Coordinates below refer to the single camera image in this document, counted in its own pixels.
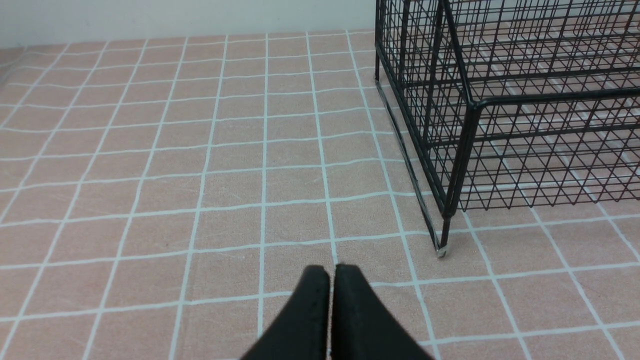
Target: basket leg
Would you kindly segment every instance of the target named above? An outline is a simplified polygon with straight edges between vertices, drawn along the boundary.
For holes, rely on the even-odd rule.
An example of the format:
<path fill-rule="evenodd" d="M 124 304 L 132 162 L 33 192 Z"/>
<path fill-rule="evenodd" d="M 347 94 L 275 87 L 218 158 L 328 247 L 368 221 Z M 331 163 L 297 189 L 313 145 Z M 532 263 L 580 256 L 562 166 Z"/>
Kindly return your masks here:
<path fill-rule="evenodd" d="M 374 35 L 374 47 L 382 47 L 382 25 L 384 22 L 384 0 L 376 0 L 376 29 Z M 376 70 L 374 79 L 380 81 L 380 55 L 376 51 Z"/>

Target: white wall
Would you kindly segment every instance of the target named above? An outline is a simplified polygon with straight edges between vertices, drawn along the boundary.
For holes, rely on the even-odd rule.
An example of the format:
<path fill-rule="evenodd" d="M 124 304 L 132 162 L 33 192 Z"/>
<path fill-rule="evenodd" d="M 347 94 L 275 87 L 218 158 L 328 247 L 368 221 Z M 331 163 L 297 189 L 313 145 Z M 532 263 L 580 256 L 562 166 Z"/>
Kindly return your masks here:
<path fill-rule="evenodd" d="M 373 28 L 375 0 L 0 0 L 0 48 Z"/>

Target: basket foot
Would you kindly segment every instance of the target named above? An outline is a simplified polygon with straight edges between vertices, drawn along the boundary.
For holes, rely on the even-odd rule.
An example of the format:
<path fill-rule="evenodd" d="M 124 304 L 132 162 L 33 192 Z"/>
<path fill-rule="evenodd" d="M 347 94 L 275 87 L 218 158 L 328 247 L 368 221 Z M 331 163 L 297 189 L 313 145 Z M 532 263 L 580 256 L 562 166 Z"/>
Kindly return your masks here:
<path fill-rule="evenodd" d="M 438 255 L 438 258 L 444 258 L 445 255 L 447 255 L 447 251 L 449 250 L 449 245 L 445 245 L 444 247 L 439 248 L 438 250 L 436 250 L 436 254 Z"/>

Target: wire mesh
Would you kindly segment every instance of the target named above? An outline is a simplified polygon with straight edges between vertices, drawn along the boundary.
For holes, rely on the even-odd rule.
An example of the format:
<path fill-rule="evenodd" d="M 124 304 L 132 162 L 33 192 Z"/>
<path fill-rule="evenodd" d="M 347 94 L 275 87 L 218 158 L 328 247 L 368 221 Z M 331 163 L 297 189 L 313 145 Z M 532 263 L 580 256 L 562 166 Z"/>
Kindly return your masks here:
<path fill-rule="evenodd" d="M 442 207 L 640 199 L 639 3 L 381 1 L 378 45 Z"/>

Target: metal wire frame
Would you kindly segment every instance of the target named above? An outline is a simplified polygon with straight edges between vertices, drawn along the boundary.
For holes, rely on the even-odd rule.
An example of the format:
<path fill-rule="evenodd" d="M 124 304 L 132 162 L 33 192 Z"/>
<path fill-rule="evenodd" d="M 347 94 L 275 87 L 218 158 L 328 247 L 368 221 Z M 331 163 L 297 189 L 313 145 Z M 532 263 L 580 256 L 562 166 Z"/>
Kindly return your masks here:
<path fill-rule="evenodd" d="M 639 2 L 376 1 L 375 77 L 439 256 L 458 208 L 640 199 Z"/>

